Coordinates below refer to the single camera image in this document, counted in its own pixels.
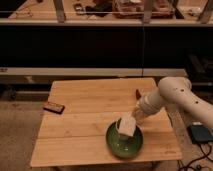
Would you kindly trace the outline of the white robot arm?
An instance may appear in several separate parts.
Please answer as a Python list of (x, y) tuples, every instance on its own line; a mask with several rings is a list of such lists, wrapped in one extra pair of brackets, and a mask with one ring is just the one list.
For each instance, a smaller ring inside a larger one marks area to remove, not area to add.
[(213, 105), (196, 96), (191, 88), (190, 80), (185, 77), (164, 77), (155, 89), (137, 101), (132, 116), (141, 123), (167, 104), (175, 104), (213, 130)]

